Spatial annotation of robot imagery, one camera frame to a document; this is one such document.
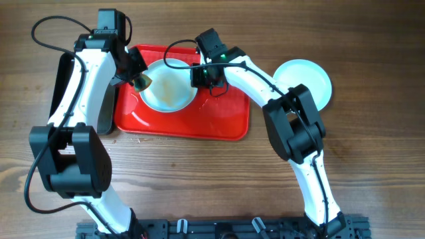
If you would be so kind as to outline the white plate with sauce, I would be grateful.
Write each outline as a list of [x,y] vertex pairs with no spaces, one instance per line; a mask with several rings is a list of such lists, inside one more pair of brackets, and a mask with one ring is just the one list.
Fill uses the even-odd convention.
[[141,99],[151,109],[171,113],[187,107],[197,95],[197,88],[191,86],[189,69],[168,67],[164,60],[156,60],[144,72],[152,83],[140,92]]

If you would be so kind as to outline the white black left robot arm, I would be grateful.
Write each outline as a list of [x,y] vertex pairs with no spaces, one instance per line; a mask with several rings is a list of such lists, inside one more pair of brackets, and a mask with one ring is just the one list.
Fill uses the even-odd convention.
[[62,50],[46,125],[32,128],[29,143],[47,191],[80,205],[95,221],[100,238],[145,238],[134,211],[111,186],[112,161],[98,133],[110,86],[149,87],[147,65],[130,47],[132,25],[117,9],[100,9],[95,29],[86,29],[73,50]]

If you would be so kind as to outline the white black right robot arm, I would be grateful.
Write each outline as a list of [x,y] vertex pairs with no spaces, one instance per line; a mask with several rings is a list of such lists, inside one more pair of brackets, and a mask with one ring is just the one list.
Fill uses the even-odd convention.
[[201,63],[191,67],[195,87],[233,86],[261,108],[270,145],[287,161],[299,183],[304,212],[320,238],[331,238],[345,227],[333,198],[323,163],[325,126],[309,89],[291,87],[258,68],[238,47],[228,48],[214,29],[194,39]]

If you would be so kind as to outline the green yellow sponge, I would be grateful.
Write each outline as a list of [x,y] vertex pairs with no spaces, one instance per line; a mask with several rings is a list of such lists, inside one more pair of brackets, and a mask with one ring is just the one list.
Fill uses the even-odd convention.
[[149,88],[152,79],[145,74],[140,74],[133,79],[133,88],[136,92],[142,92]]

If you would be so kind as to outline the small white plate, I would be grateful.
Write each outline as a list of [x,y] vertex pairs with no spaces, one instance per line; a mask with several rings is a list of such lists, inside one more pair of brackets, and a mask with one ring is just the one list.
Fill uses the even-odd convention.
[[331,79],[320,65],[305,59],[289,60],[274,72],[273,79],[290,87],[306,86],[319,111],[324,109],[332,96]]

